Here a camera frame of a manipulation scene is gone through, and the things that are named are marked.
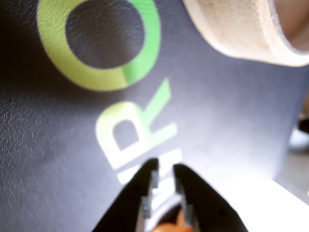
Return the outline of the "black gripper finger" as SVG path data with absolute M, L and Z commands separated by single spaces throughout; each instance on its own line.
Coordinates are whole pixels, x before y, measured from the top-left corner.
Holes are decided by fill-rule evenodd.
M 122 189 L 95 226 L 95 232 L 144 232 L 151 218 L 152 191 L 158 188 L 158 159 L 149 159 Z
M 184 223 L 192 231 L 247 231 L 237 212 L 198 174 L 183 164 L 175 164 L 173 171 Z

